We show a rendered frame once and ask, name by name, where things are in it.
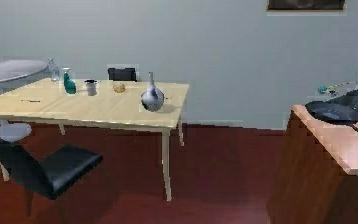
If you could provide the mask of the grey white vase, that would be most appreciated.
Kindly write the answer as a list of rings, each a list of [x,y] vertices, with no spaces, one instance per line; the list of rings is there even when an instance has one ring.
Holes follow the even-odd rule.
[[[147,111],[156,112],[162,108],[164,99],[163,92],[155,85],[154,73],[150,72],[147,90],[141,95],[142,106]]]

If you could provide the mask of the black chair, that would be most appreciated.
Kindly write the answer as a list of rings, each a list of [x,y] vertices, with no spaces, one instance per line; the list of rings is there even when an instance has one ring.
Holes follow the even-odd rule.
[[[108,75],[109,79],[113,81],[137,81],[134,68],[109,68]]]
[[[101,154],[73,145],[64,145],[37,160],[22,145],[0,138],[0,163],[24,188],[27,216],[32,212],[34,193],[57,200],[102,161]]]

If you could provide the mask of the light wooden table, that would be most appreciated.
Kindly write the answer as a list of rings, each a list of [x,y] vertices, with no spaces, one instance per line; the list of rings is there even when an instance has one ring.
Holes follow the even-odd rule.
[[[145,82],[126,82],[126,90],[116,93],[114,81],[101,80],[95,96],[88,95],[82,79],[75,83],[75,94],[66,93],[61,82],[47,78],[3,93],[0,120],[160,132],[165,193],[170,201],[170,131],[182,128],[181,112],[189,86],[158,82],[156,86],[165,96],[164,105],[156,112],[149,112],[141,104],[141,95],[147,90]],[[20,102],[22,99],[41,102]]]

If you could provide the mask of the grey cup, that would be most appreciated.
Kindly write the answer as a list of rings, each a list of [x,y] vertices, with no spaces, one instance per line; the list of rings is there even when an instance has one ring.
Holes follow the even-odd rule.
[[[85,80],[85,84],[86,84],[88,95],[89,96],[95,96],[97,94],[98,81],[93,80],[93,79],[89,79],[89,80]]]

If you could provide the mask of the teal spray bottle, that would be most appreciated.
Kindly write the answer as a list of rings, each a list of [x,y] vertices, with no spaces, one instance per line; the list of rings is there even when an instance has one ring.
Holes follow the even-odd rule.
[[[63,83],[64,89],[68,94],[75,94],[76,93],[76,84],[71,80],[69,76],[69,68],[63,69]]]

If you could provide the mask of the clear glass bottle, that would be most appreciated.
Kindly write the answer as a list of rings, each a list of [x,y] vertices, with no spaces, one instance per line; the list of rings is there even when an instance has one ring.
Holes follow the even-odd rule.
[[[60,80],[59,68],[54,62],[53,58],[48,59],[48,68],[51,75],[51,80],[54,82],[59,81]]]

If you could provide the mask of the brown wooden counter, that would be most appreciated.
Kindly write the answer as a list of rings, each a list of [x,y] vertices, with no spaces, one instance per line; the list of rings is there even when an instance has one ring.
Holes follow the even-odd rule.
[[[358,224],[358,123],[331,125],[294,105],[284,139],[269,224]]]

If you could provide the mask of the black frying pan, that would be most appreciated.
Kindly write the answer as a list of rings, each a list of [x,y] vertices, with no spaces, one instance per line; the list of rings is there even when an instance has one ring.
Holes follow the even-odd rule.
[[[328,101],[312,101],[305,105],[315,119],[332,124],[349,126],[358,133],[358,112],[348,106]]]

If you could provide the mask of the dark framed picture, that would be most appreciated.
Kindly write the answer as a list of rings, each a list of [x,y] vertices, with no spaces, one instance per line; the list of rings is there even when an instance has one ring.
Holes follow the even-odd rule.
[[[341,11],[346,0],[268,0],[269,11]]]

